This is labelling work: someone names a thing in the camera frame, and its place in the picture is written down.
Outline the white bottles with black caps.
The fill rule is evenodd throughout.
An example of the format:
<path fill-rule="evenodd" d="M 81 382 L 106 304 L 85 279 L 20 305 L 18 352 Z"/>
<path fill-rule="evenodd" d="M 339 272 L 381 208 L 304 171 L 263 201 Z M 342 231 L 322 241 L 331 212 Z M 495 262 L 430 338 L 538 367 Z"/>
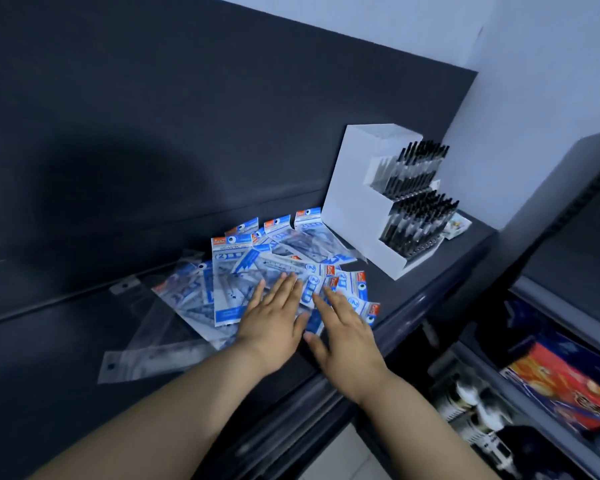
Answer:
<path fill-rule="evenodd" d="M 521 476 L 511 449 L 499 433 L 513 425 L 512 409 L 471 371 L 456 370 L 437 379 L 430 388 L 431 402 L 467 443 L 480 450 L 499 472 Z"/>

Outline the person's right forearm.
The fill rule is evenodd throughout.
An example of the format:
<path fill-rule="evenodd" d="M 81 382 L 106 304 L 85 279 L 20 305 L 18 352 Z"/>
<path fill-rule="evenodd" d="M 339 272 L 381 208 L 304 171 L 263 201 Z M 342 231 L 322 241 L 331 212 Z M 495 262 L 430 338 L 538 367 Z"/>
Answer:
<path fill-rule="evenodd" d="M 389 370 L 358 404 L 386 447 L 403 480 L 498 480 L 430 403 Z"/>

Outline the small clear box of pins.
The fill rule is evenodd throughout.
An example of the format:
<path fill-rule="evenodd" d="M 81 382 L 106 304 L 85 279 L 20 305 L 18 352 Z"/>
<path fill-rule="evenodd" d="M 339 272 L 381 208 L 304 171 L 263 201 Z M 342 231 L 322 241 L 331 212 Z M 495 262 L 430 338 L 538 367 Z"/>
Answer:
<path fill-rule="evenodd" d="M 472 225 L 472 221 L 462 214 L 455 212 L 443 229 L 442 235 L 446 240 L 454 239 L 465 233 Z"/>

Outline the person's left forearm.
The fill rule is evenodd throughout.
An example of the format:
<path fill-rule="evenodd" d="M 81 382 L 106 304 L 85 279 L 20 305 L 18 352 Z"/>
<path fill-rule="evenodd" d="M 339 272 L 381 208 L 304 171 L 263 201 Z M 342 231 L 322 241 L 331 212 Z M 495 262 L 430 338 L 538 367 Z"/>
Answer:
<path fill-rule="evenodd" d="M 191 480 L 270 372 L 261 350 L 236 343 L 97 428 L 30 480 Z"/>

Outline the person's right hand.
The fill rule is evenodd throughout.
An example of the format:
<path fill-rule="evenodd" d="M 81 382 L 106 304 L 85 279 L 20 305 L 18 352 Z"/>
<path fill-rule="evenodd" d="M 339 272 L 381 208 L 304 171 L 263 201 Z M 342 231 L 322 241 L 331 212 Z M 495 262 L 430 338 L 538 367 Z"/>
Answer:
<path fill-rule="evenodd" d="M 312 299 L 324 325 L 326 298 L 314 293 Z M 321 369 L 323 374 L 341 394 L 363 406 L 389 375 L 371 327 L 356 313 L 356 324 L 352 327 L 324 325 L 324 329 L 331 358 L 328 368 Z"/>

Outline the dark blue printed package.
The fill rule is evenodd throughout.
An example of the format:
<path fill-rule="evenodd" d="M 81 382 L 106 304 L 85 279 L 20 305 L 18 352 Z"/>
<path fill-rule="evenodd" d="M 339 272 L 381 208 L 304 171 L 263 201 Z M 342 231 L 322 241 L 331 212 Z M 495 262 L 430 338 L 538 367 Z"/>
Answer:
<path fill-rule="evenodd" d="M 542 345 L 568 364 L 580 369 L 600 369 L 600 351 L 556 324 L 549 316 L 514 296 L 504 300 L 504 338 L 510 358 L 520 358 L 533 345 Z"/>

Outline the pile of blue ruler packets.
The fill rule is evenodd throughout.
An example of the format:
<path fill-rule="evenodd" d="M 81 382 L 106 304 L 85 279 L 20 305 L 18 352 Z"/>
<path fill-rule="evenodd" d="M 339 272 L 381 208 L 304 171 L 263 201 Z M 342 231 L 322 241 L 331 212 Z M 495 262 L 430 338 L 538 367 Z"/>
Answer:
<path fill-rule="evenodd" d="M 216 350 L 234 341 L 256 286 L 264 282 L 264 291 L 271 291 L 281 274 L 295 274 L 301 283 L 296 315 L 311 313 L 309 332 L 324 329 L 313 295 L 323 295 L 326 287 L 341 292 L 362 320 L 374 324 L 381 305 L 368 300 L 365 272 L 342 269 L 360 254 L 326 226 L 320 207 L 258 224 L 254 218 L 212 238 L 211 260 L 182 259 L 151 290 Z"/>

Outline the dark grey shelf unit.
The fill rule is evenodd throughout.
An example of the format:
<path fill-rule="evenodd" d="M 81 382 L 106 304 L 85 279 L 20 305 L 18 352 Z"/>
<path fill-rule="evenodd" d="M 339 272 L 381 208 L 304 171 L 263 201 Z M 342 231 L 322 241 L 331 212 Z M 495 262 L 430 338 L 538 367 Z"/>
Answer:
<path fill-rule="evenodd" d="M 320 206 L 347 125 L 440 140 L 476 78 L 220 0 L 0 0 L 0 480 L 182 375 L 97 384 L 113 283 Z"/>

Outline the clear plastic ruler sleeve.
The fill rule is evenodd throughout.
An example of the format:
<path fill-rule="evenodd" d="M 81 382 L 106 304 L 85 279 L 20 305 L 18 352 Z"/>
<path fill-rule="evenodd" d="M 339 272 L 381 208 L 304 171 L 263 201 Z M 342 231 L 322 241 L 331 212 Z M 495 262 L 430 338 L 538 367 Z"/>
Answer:
<path fill-rule="evenodd" d="M 192 301 L 174 309 L 147 289 L 124 302 L 137 322 L 136 331 L 127 345 L 131 350 L 201 340 L 220 349 L 231 336 L 214 326 L 212 305 Z"/>
<path fill-rule="evenodd" d="M 122 298 L 123 295 L 130 297 L 134 292 L 143 293 L 147 289 L 157 289 L 158 293 L 163 293 L 164 289 L 173 289 L 195 272 L 205 256 L 204 251 L 184 249 L 176 261 L 132 274 L 110 286 L 109 292 L 116 298 Z"/>
<path fill-rule="evenodd" d="M 107 351 L 99 370 L 97 384 L 136 381 L 181 372 L 216 353 L 204 340 L 188 340 L 140 349 Z"/>

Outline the orange red printed box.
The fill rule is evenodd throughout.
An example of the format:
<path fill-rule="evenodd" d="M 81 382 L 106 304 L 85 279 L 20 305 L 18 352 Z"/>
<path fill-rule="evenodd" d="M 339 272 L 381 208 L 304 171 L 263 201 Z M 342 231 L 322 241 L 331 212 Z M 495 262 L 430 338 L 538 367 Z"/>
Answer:
<path fill-rule="evenodd" d="M 566 337 L 538 339 L 500 374 L 579 432 L 600 430 L 600 355 Z"/>

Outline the grey side shelf unit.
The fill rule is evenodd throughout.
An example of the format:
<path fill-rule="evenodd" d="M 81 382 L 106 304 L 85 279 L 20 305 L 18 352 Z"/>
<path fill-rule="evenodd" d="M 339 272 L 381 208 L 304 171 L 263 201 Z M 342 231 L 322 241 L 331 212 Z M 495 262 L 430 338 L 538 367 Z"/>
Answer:
<path fill-rule="evenodd" d="M 514 264 L 507 287 L 491 294 L 489 302 L 474 309 L 459 338 L 429 367 L 440 379 L 448 371 L 471 371 L 512 409 L 513 425 L 504 428 L 514 460 L 524 459 L 516 448 L 521 431 L 533 429 L 546 448 L 560 451 L 560 466 L 572 466 L 579 475 L 600 480 L 600 430 L 579 432 L 552 416 L 524 394 L 500 371 L 515 358 L 506 353 L 504 300 L 514 296 L 549 316 L 556 324 L 600 351 L 600 132 L 583 137 L 570 148 L 515 216 L 531 217 L 535 204 L 547 210 L 550 203 L 570 204 Z"/>

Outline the rows of black pens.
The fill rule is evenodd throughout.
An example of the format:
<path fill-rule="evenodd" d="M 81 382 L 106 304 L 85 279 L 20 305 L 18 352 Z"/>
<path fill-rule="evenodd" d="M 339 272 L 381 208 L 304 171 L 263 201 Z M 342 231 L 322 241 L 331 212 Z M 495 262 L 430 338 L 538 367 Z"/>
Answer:
<path fill-rule="evenodd" d="M 433 140 L 414 141 L 388 166 L 375 188 L 392 202 L 379 240 L 407 263 L 443 240 L 459 201 L 432 187 L 450 146 Z"/>

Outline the person's left hand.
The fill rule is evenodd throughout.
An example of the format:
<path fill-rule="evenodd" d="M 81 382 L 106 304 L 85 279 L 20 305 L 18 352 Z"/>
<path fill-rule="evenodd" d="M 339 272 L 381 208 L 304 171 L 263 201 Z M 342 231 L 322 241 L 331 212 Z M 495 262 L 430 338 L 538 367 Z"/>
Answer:
<path fill-rule="evenodd" d="M 293 344 L 293 325 L 299 312 L 303 282 L 294 274 L 294 312 L 292 315 L 274 315 L 274 284 L 263 293 L 264 311 L 248 319 L 248 306 L 239 323 L 235 345 L 249 357 L 257 375 L 264 378 L 278 371 L 296 352 Z"/>

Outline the white tiered pen display stand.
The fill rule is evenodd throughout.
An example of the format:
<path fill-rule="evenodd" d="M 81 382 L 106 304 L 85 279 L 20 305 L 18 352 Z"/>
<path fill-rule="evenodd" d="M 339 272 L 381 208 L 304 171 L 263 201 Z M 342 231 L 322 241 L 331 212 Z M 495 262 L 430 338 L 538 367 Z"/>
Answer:
<path fill-rule="evenodd" d="M 388 176 L 389 164 L 414 141 L 424 140 L 393 123 L 348 125 L 321 211 L 332 231 L 394 280 L 432 256 L 444 240 L 410 263 L 379 240 L 392 202 L 375 184 Z"/>

